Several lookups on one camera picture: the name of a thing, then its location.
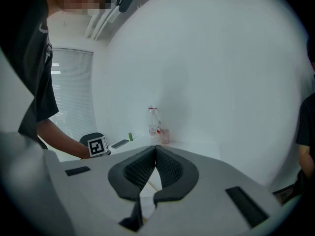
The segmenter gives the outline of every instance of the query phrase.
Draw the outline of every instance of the black slot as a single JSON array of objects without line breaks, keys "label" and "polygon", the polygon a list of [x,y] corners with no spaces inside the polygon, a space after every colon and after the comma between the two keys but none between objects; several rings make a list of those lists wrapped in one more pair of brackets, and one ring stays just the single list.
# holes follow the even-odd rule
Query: black slot
[{"label": "black slot", "polygon": [[80,174],[80,173],[83,173],[83,172],[86,172],[86,171],[90,171],[91,169],[87,166],[83,166],[83,167],[80,167],[80,168],[75,168],[75,169],[71,169],[71,170],[66,170],[66,174],[68,176],[73,176],[73,175],[77,175],[77,174]]},{"label": "black slot", "polygon": [[268,218],[267,214],[258,207],[241,187],[237,186],[225,191],[252,228]]}]

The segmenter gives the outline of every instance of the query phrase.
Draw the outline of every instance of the black sleeve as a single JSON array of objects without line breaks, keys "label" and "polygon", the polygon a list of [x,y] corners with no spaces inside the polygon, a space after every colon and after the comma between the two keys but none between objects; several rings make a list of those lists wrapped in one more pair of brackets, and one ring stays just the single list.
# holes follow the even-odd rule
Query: black sleeve
[{"label": "black sleeve", "polygon": [[310,116],[306,102],[301,105],[299,132],[295,142],[299,145],[310,146]]},{"label": "black sleeve", "polygon": [[53,91],[51,80],[51,65],[53,53],[51,52],[49,60],[45,64],[45,69],[40,79],[36,95],[36,121],[48,119],[58,113],[58,107]]}]

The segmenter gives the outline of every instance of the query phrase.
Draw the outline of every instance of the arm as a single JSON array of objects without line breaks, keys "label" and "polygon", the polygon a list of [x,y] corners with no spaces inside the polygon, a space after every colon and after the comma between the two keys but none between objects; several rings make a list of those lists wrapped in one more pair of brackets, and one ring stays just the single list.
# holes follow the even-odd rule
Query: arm
[{"label": "arm", "polygon": [[305,145],[299,146],[299,164],[308,179],[314,173],[314,161],[310,156],[310,147]]},{"label": "arm", "polygon": [[49,119],[37,123],[37,133],[51,147],[81,159],[90,157],[87,147],[68,137]]}]

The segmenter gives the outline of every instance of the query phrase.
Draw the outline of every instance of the black mesh part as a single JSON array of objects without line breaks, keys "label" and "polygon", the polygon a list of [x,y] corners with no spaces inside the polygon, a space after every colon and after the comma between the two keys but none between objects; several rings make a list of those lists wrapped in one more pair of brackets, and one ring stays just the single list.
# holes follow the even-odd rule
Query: black mesh part
[{"label": "black mesh part", "polygon": [[182,177],[183,166],[180,163],[161,151],[156,151],[156,157],[157,170],[160,175],[163,188],[172,185]]},{"label": "black mesh part", "polygon": [[148,182],[155,168],[155,151],[147,153],[124,168],[124,177],[140,188]]}]

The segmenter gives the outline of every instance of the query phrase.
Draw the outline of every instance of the phone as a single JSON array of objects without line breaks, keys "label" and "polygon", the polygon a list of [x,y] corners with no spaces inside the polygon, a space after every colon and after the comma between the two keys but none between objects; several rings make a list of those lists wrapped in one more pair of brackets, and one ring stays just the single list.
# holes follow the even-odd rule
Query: phone
[{"label": "phone", "polygon": [[125,139],[125,140],[122,140],[122,141],[120,141],[120,142],[118,142],[118,143],[112,145],[111,147],[112,147],[112,148],[119,148],[120,146],[126,144],[127,142],[129,142],[129,141]]}]

